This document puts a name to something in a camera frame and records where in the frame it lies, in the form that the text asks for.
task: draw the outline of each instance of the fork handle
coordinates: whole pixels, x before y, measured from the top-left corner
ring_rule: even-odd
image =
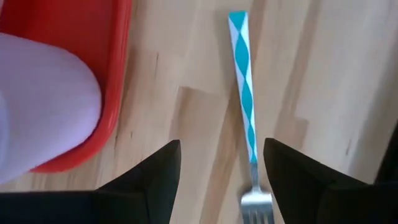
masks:
[[[257,164],[256,126],[254,124],[253,84],[251,76],[251,57],[249,43],[248,13],[230,12],[229,32],[235,62],[236,79],[241,99],[244,132],[249,151],[249,161]]]

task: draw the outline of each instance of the red plastic tray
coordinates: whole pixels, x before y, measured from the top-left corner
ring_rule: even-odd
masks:
[[[0,32],[67,49],[95,74],[103,110],[93,134],[74,149],[33,169],[59,172],[94,156],[118,120],[131,0],[5,0]]]

